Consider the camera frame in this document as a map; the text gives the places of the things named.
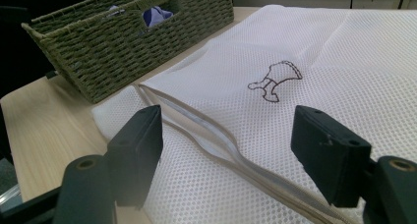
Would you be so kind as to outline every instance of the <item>wooden table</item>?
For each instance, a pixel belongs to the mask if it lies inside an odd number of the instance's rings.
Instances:
[[[178,63],[258,9],[234,8],[233,24],[136,80],[135,84]],[[23,200],[59,187],[66,166],[74,159],[106,151],[108,141],[90,113],[95,105],[88,103],[60,76],[27,84],[4,96],[1,105]],[[117,211],[119,223],[132,223],[133,219],[149,223],[143,211],[134,208]]]

